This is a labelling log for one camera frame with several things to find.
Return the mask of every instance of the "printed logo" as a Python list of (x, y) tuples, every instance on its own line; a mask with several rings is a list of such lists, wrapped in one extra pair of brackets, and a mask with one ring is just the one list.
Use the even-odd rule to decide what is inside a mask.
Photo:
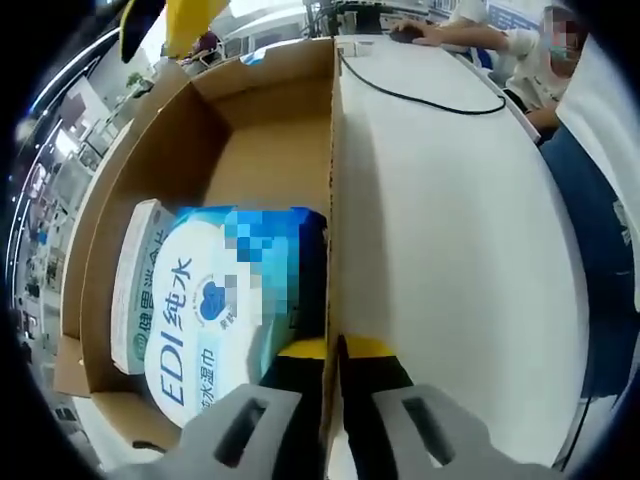
[(202, 289), (202, 303), (200, 304), (200, 315), (204, 320), (215, 320), (224, 310), (224, 287), (217, 287), (213, 281), (209, 281)]
[(144, 352), (147, 349), (147, 337), (138, 333), (133, 337), (133, 354), (138, 360), (144, 360)]

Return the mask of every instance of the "cardboard box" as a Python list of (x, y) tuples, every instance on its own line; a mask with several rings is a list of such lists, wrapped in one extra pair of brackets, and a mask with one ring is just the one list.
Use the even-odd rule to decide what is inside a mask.
[[(170, 448), (180, 434), (111, 361), (111, 297), (135, 205), (309, 207), (329, 221), (331, 268), (338, 73), (330, 39), (270, 49), (257, 65), (232, 60), (193, 80), (169, 65), (91, 189), (65, 266), (54, 387), (91, 396), (133, 445)], [(332, 377), (325, 372), (326, 398)]]

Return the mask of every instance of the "white table surface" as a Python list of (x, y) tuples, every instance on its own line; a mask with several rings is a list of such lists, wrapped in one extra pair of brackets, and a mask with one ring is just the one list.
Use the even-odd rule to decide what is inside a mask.
[[(460, 109), (498, 105), (441, 49), (357, 38), (375, 41), (372, 53), (347, 60), (380, 86)], [(508, 110), (440, 112), (346, 69), (341, 88), (343, 329), (385, 340), (415, 382), (484, 420), (503, 452), (550, 465), (582, 385), (587, 307), (573, 230), (544, 161)], [(90, 400), (76, 406), (107, 469), (155, 458), (118, 438)], [(351, 462), (332, 456), (332, 480), (355, 478)]]

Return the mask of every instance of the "wet wipes package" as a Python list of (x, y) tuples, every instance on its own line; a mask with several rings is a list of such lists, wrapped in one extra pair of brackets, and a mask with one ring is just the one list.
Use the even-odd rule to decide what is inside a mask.
[(158, 200), (140, 202), (122, 243), (111, 303), (111, 359), (129, 375), (144, 373), (153, 319), (153, 269), (174, 220)]
[(154, 400), (179, 426), (257, 383), (294, 338), (322, 336), (326, 220), (306, 208), (185, 209), (153, 275), (145, 355)]

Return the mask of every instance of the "computer mouse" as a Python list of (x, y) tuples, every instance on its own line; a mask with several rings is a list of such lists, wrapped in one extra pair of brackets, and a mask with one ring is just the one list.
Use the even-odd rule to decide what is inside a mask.
[(412, 26), (406, 26), (402, 30), (394, 30), (389, 33), (389, 38), (394, 42), (411, 43), (416, 38), (424, 37), (422, 30)]

